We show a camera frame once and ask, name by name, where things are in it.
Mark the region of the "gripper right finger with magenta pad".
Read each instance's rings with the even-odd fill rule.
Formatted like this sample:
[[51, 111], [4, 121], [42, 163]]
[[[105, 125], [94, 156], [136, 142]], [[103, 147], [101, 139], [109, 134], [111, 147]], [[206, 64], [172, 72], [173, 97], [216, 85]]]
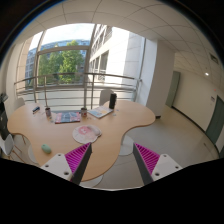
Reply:
[[145, 185], [182, 169], [168, 154], [159, 155], [137, 143], [133, 144], [133, 154]]

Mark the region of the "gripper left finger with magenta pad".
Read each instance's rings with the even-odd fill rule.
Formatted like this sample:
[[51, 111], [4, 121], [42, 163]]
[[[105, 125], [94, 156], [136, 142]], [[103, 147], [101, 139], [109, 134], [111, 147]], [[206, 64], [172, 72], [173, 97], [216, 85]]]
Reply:
[[67, 154], [56, 154], [42, 166], [42, 169], [79, 185], [91, 154], [92, 146], [87, 143]]

